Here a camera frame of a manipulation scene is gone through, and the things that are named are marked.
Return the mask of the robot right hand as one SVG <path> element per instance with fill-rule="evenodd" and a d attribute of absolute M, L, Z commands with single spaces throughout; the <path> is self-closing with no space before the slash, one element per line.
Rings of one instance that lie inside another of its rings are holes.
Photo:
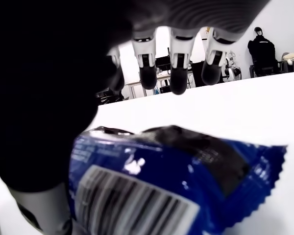
<path fill-rule="evenodd" d="M 155 31 L 170 28 L 171 91 L 183 94 L 194 40 L 212 29 L 203 67 L 218 82 L 229 47 L 265 0 L 0 0 L 0 178 L 45 235 L 70 235 L 69 161 L 97 114 L 96 95 L 124 86 L 117 47 L 131 41 L 153 89 Z"/>

